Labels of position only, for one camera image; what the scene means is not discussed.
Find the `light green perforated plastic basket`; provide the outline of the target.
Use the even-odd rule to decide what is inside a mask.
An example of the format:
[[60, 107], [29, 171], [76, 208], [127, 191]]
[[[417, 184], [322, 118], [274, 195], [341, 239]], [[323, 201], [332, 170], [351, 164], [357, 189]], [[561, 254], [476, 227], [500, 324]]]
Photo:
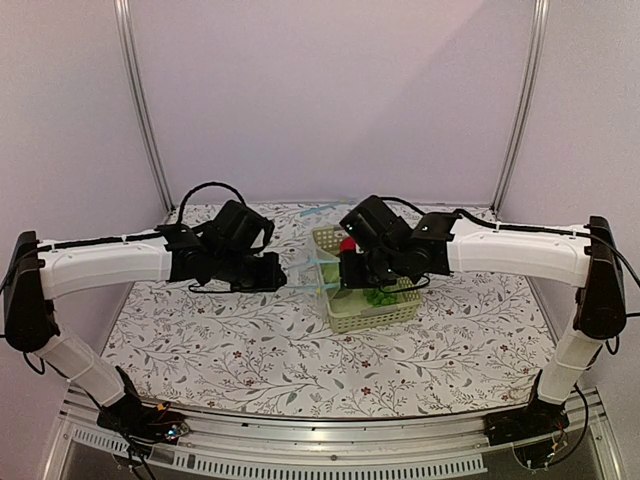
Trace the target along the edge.
[[[339, 247], [346, 232], [338, 226], [325, 226], [311, 231], [311, 242], [315, 253], [329, 253], [339, 258]], [[320, 308], [325, 320], [334, 333], [346, 333], [411, 320], [415, 317], [421, 303], [417, 290], [401, 292], [401, 289], [413, 287], [405, 278], [399, 279], [394, 286], [388, 287], [396, 293], [399, 303], [382, 308], [370, 307], [363, 295], [365, 289], [347, 290], [342, 287], [329, 300], [325, 308]]]

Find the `clear blue zip top bag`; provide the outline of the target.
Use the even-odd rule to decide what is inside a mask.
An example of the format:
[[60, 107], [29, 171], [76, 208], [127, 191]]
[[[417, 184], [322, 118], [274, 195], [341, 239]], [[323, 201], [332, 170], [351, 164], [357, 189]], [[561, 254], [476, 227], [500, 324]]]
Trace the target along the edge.
[[338, 263], [339, 258], [333, 254], [317, 251], [309, 255], [304, 261], [299, 261], [286, 266], [284, 272], [287, 276], [286, 287], [297, 292], [313, 295], [320, 308], [325, 308], [329, 300], [340, 290], [341, 284], [323, 281], [321, 273], [322, 264]]

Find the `green apple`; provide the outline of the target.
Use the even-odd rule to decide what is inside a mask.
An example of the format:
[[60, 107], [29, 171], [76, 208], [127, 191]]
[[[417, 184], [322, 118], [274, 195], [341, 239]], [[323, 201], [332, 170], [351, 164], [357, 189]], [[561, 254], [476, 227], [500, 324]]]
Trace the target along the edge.
[[321, 273], [326, 284], [340, 282], [340, 267], [338, 263], [322, 264]]

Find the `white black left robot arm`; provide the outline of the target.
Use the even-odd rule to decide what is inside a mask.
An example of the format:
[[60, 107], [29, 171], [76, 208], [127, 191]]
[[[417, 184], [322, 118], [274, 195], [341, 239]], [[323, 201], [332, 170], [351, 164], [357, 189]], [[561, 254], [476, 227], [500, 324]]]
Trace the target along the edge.
[[188, 433], [183, 414], [168, 404], [143, 404], [133, 382], [56, 322], [54, 302], [93, 288], [155, 281], [225, 282], [233, 293], [275, 292], [286, 275], [267, 251], [274, 223], [243, 202], [227, 201], [217, 215], [189, 227], [181, 220], [138, 234], [41, 241], [20, 234], [3, 280], [3, 338], [81, 387], [99, 409], [99, 426], [126, 439], [175, 443]]

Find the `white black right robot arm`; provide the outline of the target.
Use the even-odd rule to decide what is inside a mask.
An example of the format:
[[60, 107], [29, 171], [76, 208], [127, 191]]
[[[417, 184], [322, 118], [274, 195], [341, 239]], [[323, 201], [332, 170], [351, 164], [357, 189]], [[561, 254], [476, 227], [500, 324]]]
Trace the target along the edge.
[[410, 226], [379, 196], [355, 206], [340, 226], [352, 244], [339, 254], [341, 285], [370, 289], [399, 278], [492, 272], [575, 287], [576, 307], [527, 404], [488, 414], [484, 434], [501, 445], [564, 429], [565, 402], [607, 340], [627, 325], [624, 276], [633, 271], [615, 246], [609, 222], [544, 227], [481, 220], [463, 209], [422, 214]]

